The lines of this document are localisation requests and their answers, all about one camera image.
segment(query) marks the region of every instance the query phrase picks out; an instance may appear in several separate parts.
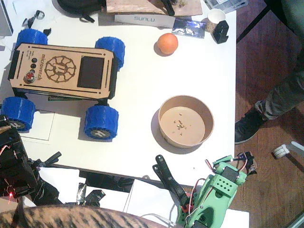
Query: black sneaker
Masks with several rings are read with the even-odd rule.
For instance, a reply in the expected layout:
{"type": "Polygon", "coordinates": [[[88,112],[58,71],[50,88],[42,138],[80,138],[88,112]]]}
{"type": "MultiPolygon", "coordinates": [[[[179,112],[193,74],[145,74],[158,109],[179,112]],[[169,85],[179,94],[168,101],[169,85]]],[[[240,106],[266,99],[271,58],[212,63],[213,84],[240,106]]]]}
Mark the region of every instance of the black sneaker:
{"type": "Polygon", "coordinates": [[[242,117],[235,124],[235,145],[244,143],[251,139],[265,122],[266,120],[263,120],[262,115],[255,108],[250,109],[245,114],[245,117],[242,117]]]}

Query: dark pants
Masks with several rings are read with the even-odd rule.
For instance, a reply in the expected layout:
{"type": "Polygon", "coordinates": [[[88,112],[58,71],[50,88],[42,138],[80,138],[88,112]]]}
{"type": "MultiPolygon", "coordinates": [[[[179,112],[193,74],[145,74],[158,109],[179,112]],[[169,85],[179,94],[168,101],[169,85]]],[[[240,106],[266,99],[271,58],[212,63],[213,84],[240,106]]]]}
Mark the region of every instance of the dark pants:
{"type": "Polygon", "coordinates": [[[272,89],[255,108],[265,120],[273,120],[304,101],[304,0],[282,0],[288,26],[298,36],[302,50],[293,72],[272,89]]]}

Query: chair leg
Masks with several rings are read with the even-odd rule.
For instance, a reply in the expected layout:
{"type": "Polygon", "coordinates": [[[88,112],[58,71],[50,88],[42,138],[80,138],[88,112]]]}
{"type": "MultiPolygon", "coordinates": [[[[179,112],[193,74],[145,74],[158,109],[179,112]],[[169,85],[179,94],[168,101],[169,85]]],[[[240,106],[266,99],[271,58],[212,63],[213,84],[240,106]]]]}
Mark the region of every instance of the chair leg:
{"type": "Polygon", "coordinates": [[[267,5],[262,12],[260,12],[260,14],[250,23],[250,25],[248,25],[248,27],[241,33],[241,35],[239,35],[239,37],[237,38],[237,43],[240,42],[242,40],[242,38],[244,38],[248,32],[251,31],[251,29],[253,29],[253,27],[270,11],[270,7],[267,5]]]}

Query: engraved gear logo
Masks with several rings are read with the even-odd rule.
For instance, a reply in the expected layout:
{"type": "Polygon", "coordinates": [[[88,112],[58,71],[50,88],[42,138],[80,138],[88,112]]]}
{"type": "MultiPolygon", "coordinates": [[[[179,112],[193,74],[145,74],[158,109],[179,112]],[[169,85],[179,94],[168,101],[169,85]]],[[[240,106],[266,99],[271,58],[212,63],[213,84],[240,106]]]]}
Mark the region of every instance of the engraved gear logo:
{"type": "Polygon", "coordinates": [[[70,58],[66,56],[56,56],[47,62],[44,69],[47,78],[56,82],[67,82],[70,80],[76,71],[76,66],[70,58]]]}

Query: toy rover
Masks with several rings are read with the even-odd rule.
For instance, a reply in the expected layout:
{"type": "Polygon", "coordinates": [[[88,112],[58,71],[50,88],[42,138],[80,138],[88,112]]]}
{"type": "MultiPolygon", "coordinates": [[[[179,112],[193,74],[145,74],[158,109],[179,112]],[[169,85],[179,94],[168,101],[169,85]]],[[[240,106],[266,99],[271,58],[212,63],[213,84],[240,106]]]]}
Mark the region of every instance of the toy rover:
{"type": "Polygon", "coordinates": [[[3,101],[1,114],[18,131],[28,131],[35,105],[26,93],[52,99],[96,100],[86,112],[85,134],[108,140],[117,135],[118,112],[108,106],[115,95],[116,76],[124,63],[124,43],[112,37],[101,38],[95,48],[47,45],[45,34],[25,29],[18,35],[9,80],[15,97],[3,101]]]}

